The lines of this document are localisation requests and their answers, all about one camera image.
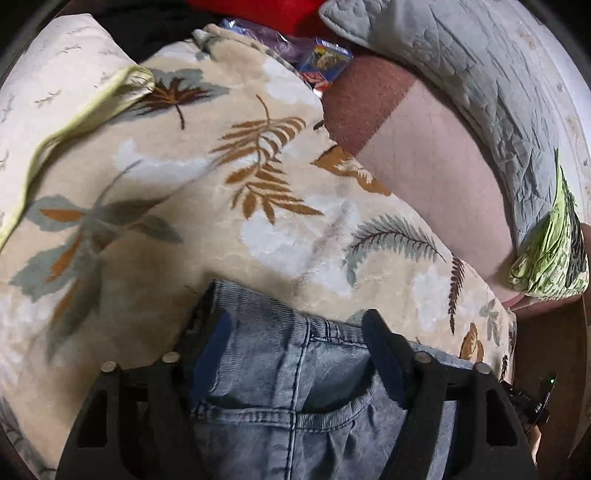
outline green fabric trim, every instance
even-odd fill
[[[569,267],[571,227],[564,173],[557,162],[556,198],[552,211],[540,232],[517,258],[509,273],[509,281],[516,290],[542,300],[556,300],[583,293],[589,284],[589,269],[581,272],[566,288]]]
[[[17,227],[18,222],[21,219],[22,213],[27,204],[29,185],[34,180],[46,159],[48,159],[53,148],[65,140],[69,140],[73,137],[94,130],[99,125],[102,125],[110,118],[129,108],[145,96],[139,95],[137,98],[126,101],[122,101],[122,99],[118,97],[119,89],[129,89],[130,86],[135,83],[133,80],[134,76],[138,76],[145,81],[144,85],[138,85],[137,88],[147,88],[148,91],[146,91],[146,95],[154,89],[155,80],[152,73],[145,67],[131,65],[113,75],[108,87],[102,90],[100,94],[97,95],[97,97],[95,97],[91,103],[78,113],[64,128],[39,143],[33,152],[33,156],[29,160],[27,175],[21,190],[21,195],[18,199],[17,208],[13,210],[12,216],[7,220],[0,231],[0,251],[2,251],[8,237]]]

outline leaf pattern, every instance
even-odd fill
[[[128,231],[169,244],[183,242],[166,220],[149,214],[167,197],[105,203],[107,193],[138,164],[132,164],[118,175],[90,209],[80,208],[60,195],[43,197],[27,209],[25,217],[43,231],[76,228],[63,245],[41,251],[30,258],[10,281],[10,285],[21,287],[23,294],[33,301],[68,286],[54,309],[47,333],[47,355],[50,359],[89,313],[99,308],[105,266],[100,254],[105,248]]]
[[[460,297],[460,292],[462,291],[462,285],[464,282],[464,263],[455,255],[452,259],[452,277],[451,277],[451,285],[449,290],[449,309],[447,313],[449,314],[449,328],[452,330],[452,335],[456,333],[456,309],[457,309],[457,299]]]
[[[80,33],[84,30],[88,30],[90,27],[79,27],[79,28],[74,28],[72,30],[70,30],[69,32],[66,32],[66,35],[75,35],[77,33]]]
[[[366,192],[379,193],[386,197],[392,195],[380,181],[363,168],[355,158],[343,150],[339,145],[324,152],[312,165],[323,168],[339,177],[352,177]]]
[[[101,50],[101,51],[99,52],[99,54],[101,54],[101,55],[105,55],[105,56],[108,56],[108,55],[113,55],[113,56],[115,56],[115,57],[118,57],[118,56],[119,56],[119,54],[118,54],[117,52],[115,52],[115,51],[113,51],[113,50],[110,50],[110,49],[108,49],[108,48],[107,48],[106,50]]]
[[[82,47],[80,45],[72,45],[71,47],[64,48],[61,52],[58,53],[58,55],[60,53],[70,53],[71,50],[82,50]]]
[[[484,360],[484,346],[478,339],[478,330],[474,322],[470,324],[470,329],[464,337],[459,356],[472,362],[482,362]]]
[[[100,74],[99,85],[103,85],[107,80],[110,80],[114,73],[112,72],[102,72]]]
[[[503,361],[501,365],[501,375],[499,376],[499,380],[503,381],[505,376],[507,375],[507,367],[509,366],[509,358],[506,355],[503,355]]]
[[[227,185],[242,183],[232,197],[232,209],[242,199],[242,213],[248,220],[260,206],[272,225],[277,219],[276,208],[298,215],[323,215],[305,205],[303,199],[293,196],[289,182],[282,178],[286,173],[277,158],[281,149],[306,127],[305,120],[296,116],[271,118],[265,102],[258,95],[256,98],[265,110],[265,119],[233,124],[231,131],[220,139],[225,142],[210,152],[222,154],[217,159],[218,166],[256,155],[254,163],[234,170],[226,177]]]
[[[2,119],[0,119],[0,125],[3,124],[8,118],[8,114],[12,112],[12,102],[14,101],[14,94],[11,93],[8,97],[6,108],[2,109]]]
[[[354,286],[357,269],[370,252],[393,250],[405,257],[418,261],[421,258],[435,262],[443,257],[437,251],[432,237],[406,219],[381,215],[359,225],[353,234],[353,241],[345,249],[343,264],[347,266],[347,281]]]
[[[38,479],[55,478],[55,469],[45,464],[35,447],[23,435],[16,415],[6,399],[2,397],[0,397],[0,429],[4,431],[14,449]]]
[[[45,98],[35,100],[35,104],[37,105],[37,108],[41,108],[44,105],[49,105],[50,103],[52,103],[52,101],[55,99],[55,97],[57,97],[59,94],[61,94],[61,90],[58,90],[54,93],[49,92],[49,95],[46,96]]]
[[[180,120],[180,128],[185,130],[186,121],[181,105],[211,100],[229,92],[226,87],[202,81],[203,72],[199,69],[181,69],[174,72],[150,69],[150,71],[156,80],[152,93],[143,97],[132,108],[114,117],[111,123],[159,115],[174,108]]]
[[[495,312],[496,299],[492,299],[480,309],[480,316],[486,318],[486,339],[490,342],[491,338],[495,341],[497,346],[500,345],[501,339],[499,337],[499,324],[497,319],[499,312]]]
[[[515,344],[517,343],[517,322],[509,322],[509,355],[513,356]]]
[[[4,158],[2,160],[0,160],[0,171],[4,170],[6,168],[6,160],[8,160],[9,155],[10,155],[10,152],[8,150],[6,150],[6,154],[4,155]]]

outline metal rivet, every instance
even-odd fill
[[[414,354],[414,359],[422,364],[430,364],[431,363],[431,355],[427,352],[417,352]]]
[[[165,364],[175,364],[181,359],[181,356],[177,352],[168,352],[162,356],[162,361]]]
[[[474,368],[478,373],[488,375],[492,372],[492,369],[484,362],[477,363]]]
[[[100,368],[100,370],[106,374],[111,373],[113,370],[115,370],[115,368],[117,368],[117,364],[115,362],[112,361],[108,361],[105,362],[102,367]]]

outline jeans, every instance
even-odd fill
[[[196,310],[222,307],[233,331],[191,417],[213,479],[378,479],[406,411],[390,400],[361,329],[296,312],[216,281]],[[422,345],[440,362],[472,364]],[[445,402],[428,478],[443,477],[455,403]]]

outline plastic wrapper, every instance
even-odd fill
[[[353,59],[346,48],[321,38],[291,37],[237,18],[225,18],[222,27],[257,40],[279,54],[300,72],[318,96],[322,96]]]

